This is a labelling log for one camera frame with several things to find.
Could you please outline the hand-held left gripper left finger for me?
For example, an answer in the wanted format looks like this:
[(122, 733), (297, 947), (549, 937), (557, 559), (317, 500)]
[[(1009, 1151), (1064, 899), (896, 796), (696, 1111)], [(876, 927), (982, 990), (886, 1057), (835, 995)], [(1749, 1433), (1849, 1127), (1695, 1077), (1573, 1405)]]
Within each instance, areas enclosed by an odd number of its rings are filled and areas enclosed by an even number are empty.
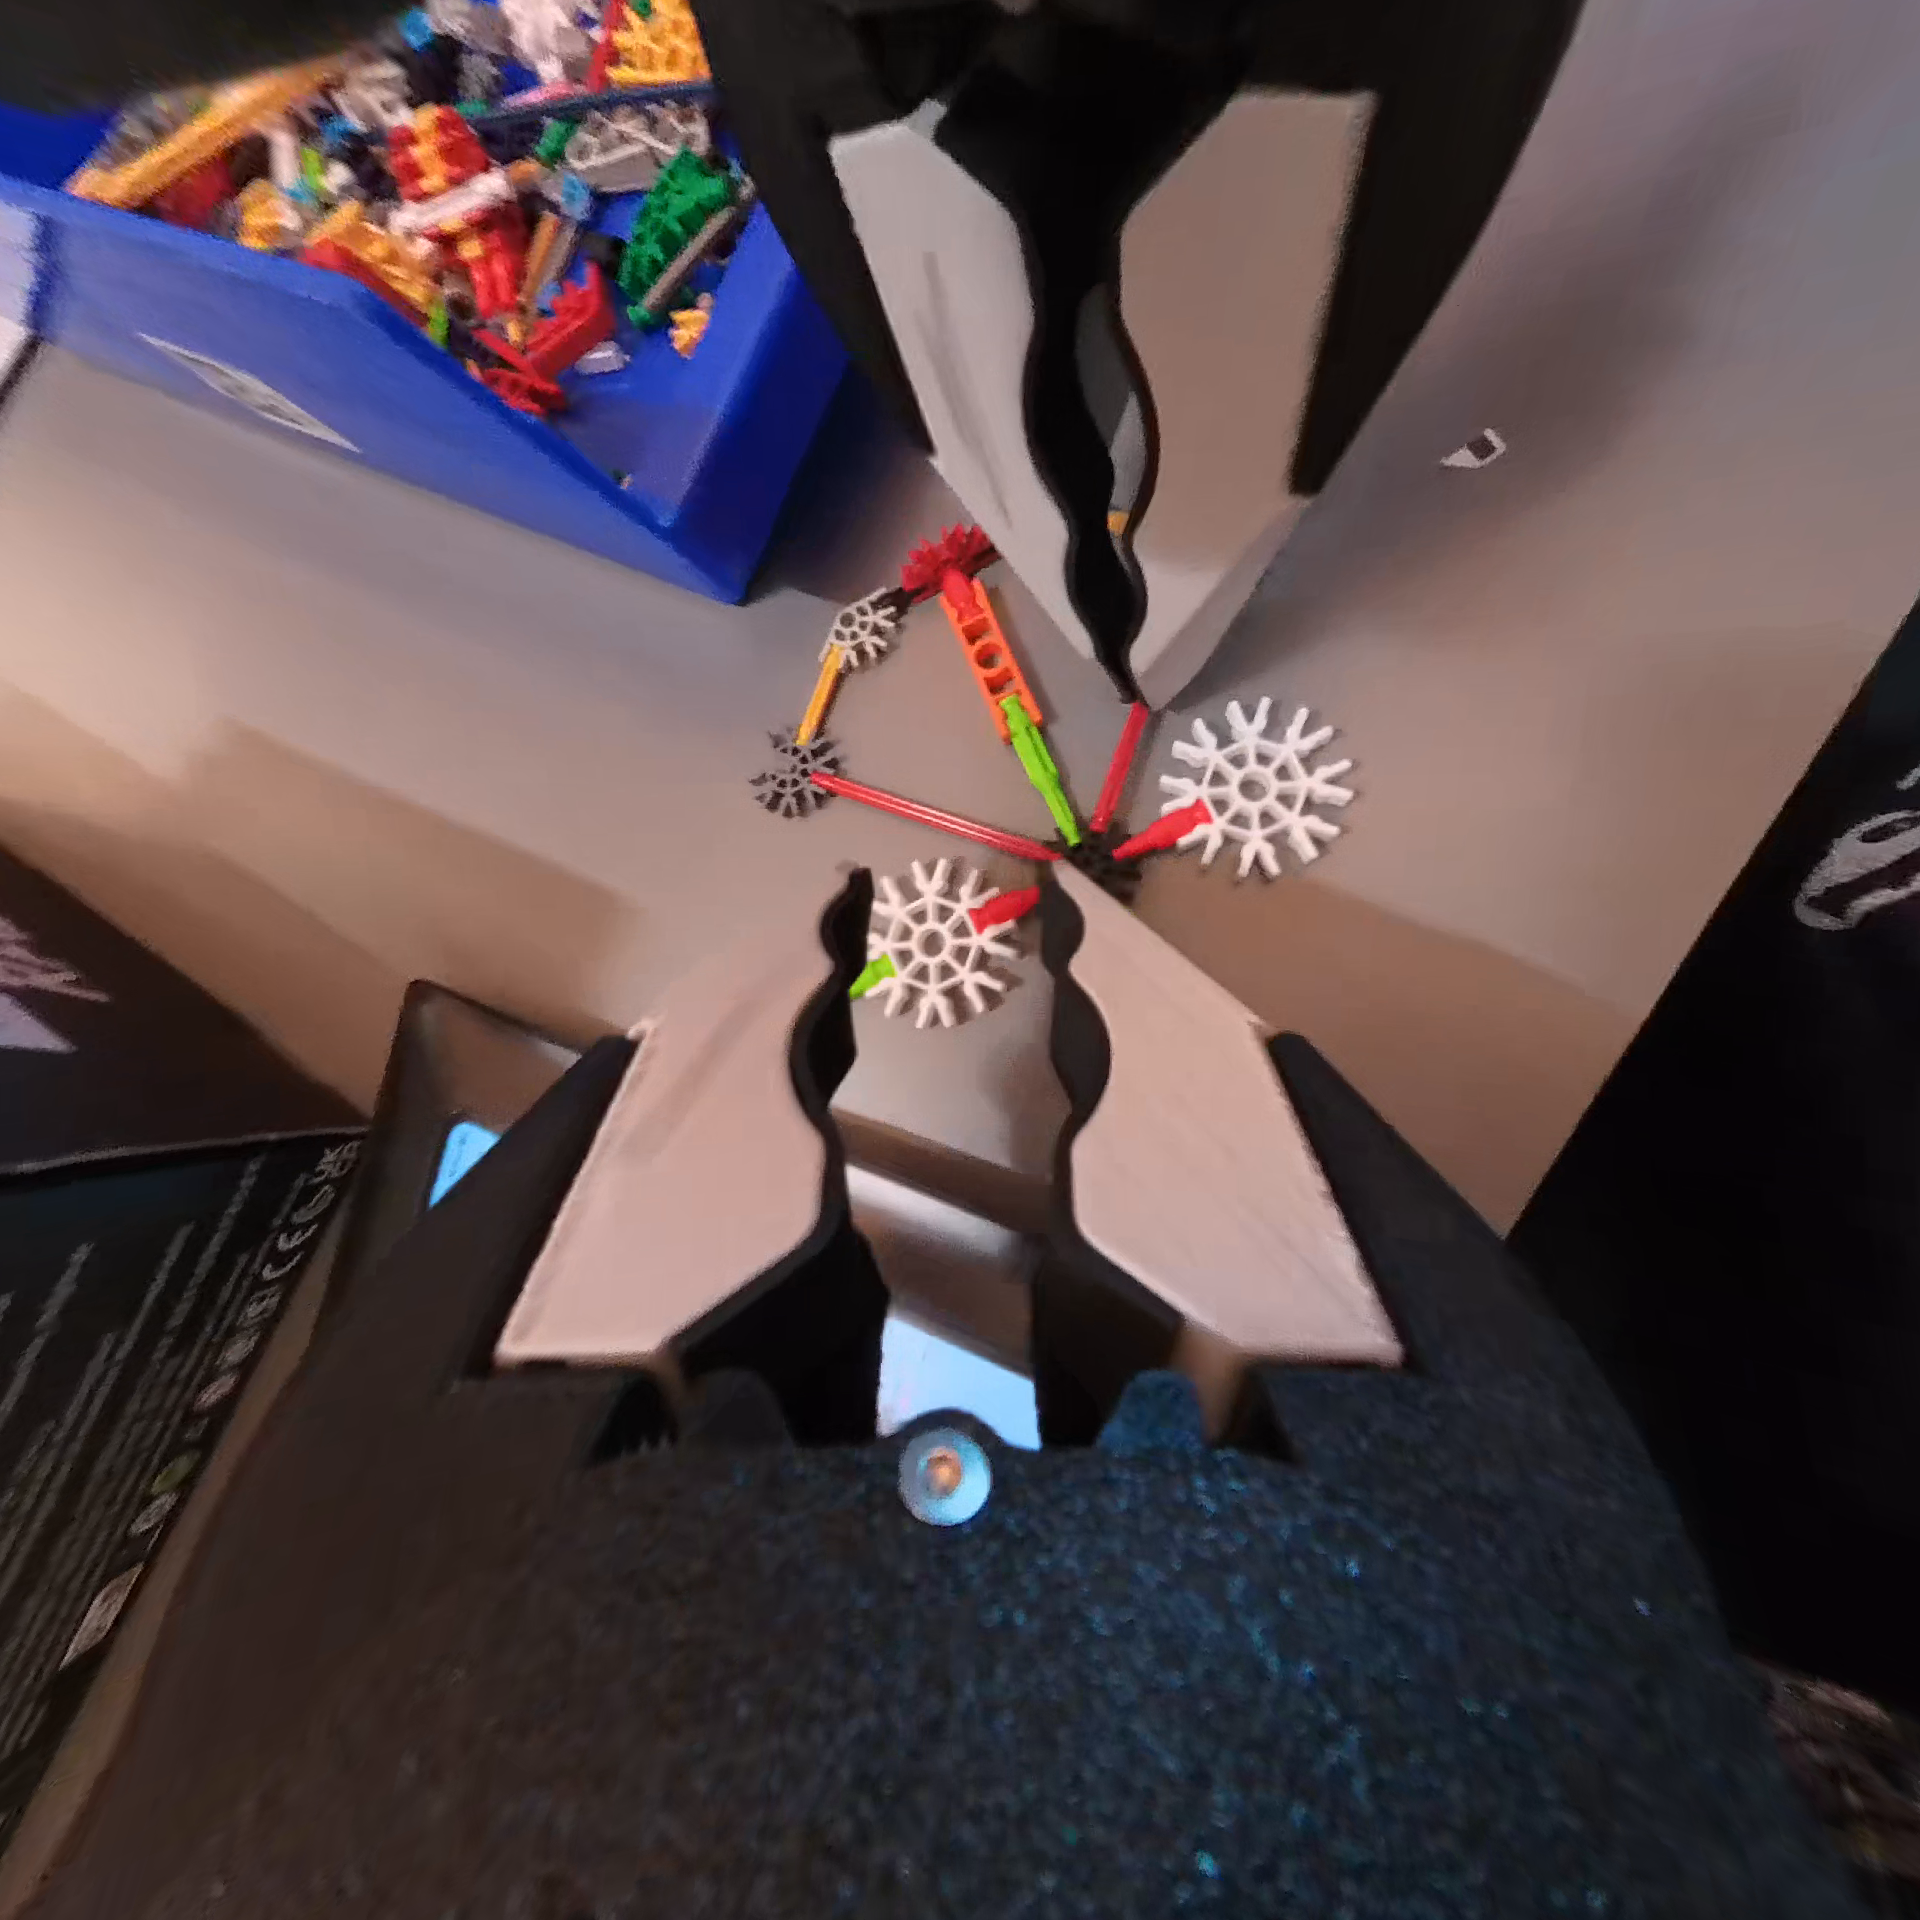
[(852, 1216), (832, 1102), (874, 876), (676, 976), (622, 1068), (495, 1343), (621, 1374), (596, 1443), (870, 1443), (886, 1282)]

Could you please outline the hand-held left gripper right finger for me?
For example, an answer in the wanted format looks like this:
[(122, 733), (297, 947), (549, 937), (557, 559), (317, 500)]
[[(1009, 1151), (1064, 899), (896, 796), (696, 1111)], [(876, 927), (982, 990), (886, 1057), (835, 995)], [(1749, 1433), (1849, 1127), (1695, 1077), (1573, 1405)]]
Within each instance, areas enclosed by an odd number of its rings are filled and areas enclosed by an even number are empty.
[(1093, 1445), (1154, 1374), (1203, 1443), (1254, 1433), (1263, 1370), (1399, 1375), (1281, 1031), (1079, 868), (1044, 880), (1038, 941), (1066, 1100), (1031, 1280), (1043, 1445)]

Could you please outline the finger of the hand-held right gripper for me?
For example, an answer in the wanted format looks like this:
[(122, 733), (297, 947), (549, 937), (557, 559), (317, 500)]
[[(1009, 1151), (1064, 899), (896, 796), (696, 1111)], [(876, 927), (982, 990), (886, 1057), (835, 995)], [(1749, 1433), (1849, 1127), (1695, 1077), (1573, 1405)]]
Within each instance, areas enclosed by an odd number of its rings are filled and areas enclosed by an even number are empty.
[(1118, 313), (1153, 412), (1129, 526), (1129, 659), (1166, 707), (1219, 650), (1306, 510), (1292, 477), (1376, 114), (1368, 91), (1227, 102), (1120, 231)]
[(1074, 597), (1073, 562), (1117, 574), (1117, 622), (1133, 629), (1138, 579), (1111, 510), (1144, 485), (1144, 401), (1111, 317), (1093, 303), (1068, 328), (1068, 423), (1096, 458), (1093, 518), (1044, 473), (1031, 387), (1043, 338), (1036, 285), (1012, 211), (938, 141), (946, 114), (915, 114), (828, 138), (828, 161), (930, 443), (930, 462), (1068, 641), (1140, 699), (1129, 637), (1101, 639), (1108, 591)]

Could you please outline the red connector with black rod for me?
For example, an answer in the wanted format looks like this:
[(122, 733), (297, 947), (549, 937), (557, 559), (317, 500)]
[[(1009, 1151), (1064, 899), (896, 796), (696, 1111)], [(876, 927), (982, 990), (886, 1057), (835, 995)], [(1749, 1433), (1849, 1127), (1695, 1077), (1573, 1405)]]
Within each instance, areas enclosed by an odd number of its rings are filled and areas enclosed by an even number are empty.
[(972, 522), (949, 526), (941, 534), (921, 539), (906, 553), (899, 571), (903, 604), (912, 607), (928, 597), (941, 597), (950, 574), (972, 579), (998, 559), (998, 547), (987, 527)]

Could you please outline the toy rod and connector assembly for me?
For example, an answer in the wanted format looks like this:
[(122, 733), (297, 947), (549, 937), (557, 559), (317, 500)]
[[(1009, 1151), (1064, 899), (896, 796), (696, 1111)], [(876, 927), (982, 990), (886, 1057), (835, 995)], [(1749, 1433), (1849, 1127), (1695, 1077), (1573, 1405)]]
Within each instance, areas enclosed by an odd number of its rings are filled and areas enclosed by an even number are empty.
[[(1146, 865), (1165, 854), (1188, 854), (1240, 882), (1275, 882), (1336, 843), (1342, 814), (1357, 799), (1354, 764), (1335, 753), (1331, 724), (1304, 706), (1278, 713), (1270, 698), (1231, 702), (1222, 717), (1191, 722), (1169, 748), (1170, 770), (1158, 777), (1154, 817), (1133, 828), (1124, 804), (1134, 792), (1153, 722), (1114, 828), (1089, 835), (1118, 737), (1091, 804), (1082, 804), (1053, 748), (1034, 680), (1000, 618), (987, 569), (972, 579), (950, 574), (943, 596), (912, 604), (892, 650), (912, 613), (936, 609), (962, 653), (996, 742), (1019, 765), (1049, 829), (1000, 828), (852, 777), (828, 735), (828, 722), (847, 683), (883, 659), (842, 674), (825, 728), (809, 746), (794, 744), (804, 712), (792, 725), (769, 733), (765, 761), (747, 779), (754, 804), (783, 821), (803, 821), (825, 805), (849, 804), (1033, 872), (1068, 865), (1120, 904), (1136, 897)], [(954, 856), (918, 857), (903, 876), (880, 876), (866, 956), (852, 977), (850, 1000), (874, 1002), (888, 1017), (909, 1020), (922, 1031), (954, 1029), (987, 1015), (1012, 991), (1015, 964), (1040, 902), (1036, 882), (998, 880)]]

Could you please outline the red toy rod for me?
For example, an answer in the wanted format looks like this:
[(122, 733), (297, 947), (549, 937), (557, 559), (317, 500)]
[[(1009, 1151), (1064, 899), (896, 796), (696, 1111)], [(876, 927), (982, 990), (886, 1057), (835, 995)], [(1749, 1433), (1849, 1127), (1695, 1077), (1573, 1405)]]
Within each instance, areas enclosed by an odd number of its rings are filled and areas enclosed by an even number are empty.
[(1144, 699), (1133, 702), (1126, 710), (1124, 722), (1117, 735), (1114, 751), (1099, 787), (1095, 808), (1087, 820), (1087, 834), (1091, 837), (1105, 835), (1114, 828), (1123, 810), (1123, 802), (1129, 797), (1136, 764), (1140, 759), (1140, 750), (1148, 737), (1153, 719), (1154, 710)]

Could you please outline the blue plastic bin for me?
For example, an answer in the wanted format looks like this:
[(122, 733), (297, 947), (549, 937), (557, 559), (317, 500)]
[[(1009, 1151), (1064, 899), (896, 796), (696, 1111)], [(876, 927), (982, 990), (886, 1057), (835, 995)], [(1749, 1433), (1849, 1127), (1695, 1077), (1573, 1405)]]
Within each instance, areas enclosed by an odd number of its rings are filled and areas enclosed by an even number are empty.
[[(46, 342), (708, 600), (747, 596), (850, 365), (765, 210), (732, 250), (693, 355), (625, 333), (629, 360), (568, 380), (563, 418), (544, 423), (350, 278), (66, 194), (109, 119), (4, 107), (4, 204), (41, 220), (34, 326)], [(142, 331), (253, 371), (361, 453), (257, 420)]]

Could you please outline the pile of colourful toy pieces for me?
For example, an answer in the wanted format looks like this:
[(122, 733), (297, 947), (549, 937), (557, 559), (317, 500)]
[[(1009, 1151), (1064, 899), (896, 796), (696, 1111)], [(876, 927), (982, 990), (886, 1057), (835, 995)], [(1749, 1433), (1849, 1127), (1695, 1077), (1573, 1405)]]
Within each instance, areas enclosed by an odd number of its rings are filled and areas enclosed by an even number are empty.
[(703, 347), (757, 185), (695, 4), (415, 4), (320, 58), (135, 98), (73, 198), (343, 276), (516, 414)]

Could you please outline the shiny metal fitting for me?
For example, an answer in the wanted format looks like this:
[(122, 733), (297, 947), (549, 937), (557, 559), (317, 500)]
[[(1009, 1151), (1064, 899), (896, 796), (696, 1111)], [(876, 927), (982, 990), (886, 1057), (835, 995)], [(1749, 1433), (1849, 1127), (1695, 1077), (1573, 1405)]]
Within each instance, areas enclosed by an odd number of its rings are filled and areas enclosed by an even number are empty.
[[(396, 1242), (559, 1081), (580, 1046), (417, 979), (402, 995), (328, 1303), (365, 1294)], [(1049, 1185), (900, 1126), (832, 1113), (852, 1220), (891, 1303), (1033, 1384), (1033, 1275)]]

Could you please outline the black toy box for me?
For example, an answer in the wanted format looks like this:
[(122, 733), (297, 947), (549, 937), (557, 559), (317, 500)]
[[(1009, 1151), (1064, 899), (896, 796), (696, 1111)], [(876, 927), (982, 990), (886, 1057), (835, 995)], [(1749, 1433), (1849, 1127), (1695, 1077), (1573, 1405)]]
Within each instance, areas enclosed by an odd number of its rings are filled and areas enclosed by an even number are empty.
[(324, 1248), (367, 1134), (3, 856), (3, 1836)]

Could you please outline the white bin label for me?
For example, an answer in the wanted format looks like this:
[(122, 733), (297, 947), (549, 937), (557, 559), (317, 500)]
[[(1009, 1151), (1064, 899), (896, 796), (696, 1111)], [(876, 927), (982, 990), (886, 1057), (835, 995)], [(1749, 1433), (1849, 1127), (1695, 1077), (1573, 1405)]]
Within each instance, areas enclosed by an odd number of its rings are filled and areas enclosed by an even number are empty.
[(335, 426), (301, 406), (301, 401), (284, 395), (257, 374), (217, 355), (183, 347), (180, 344), (169, 342), (151, 331), (142, 331), (139, 338), (149, 347), (172, 360), (183, 371), (195, 376), (212, 393), (241, 406), (257, 420), (301, 433), (303, 437), (345, 453), (359, 456), (363, 452), (353, 437), (345, 435)]

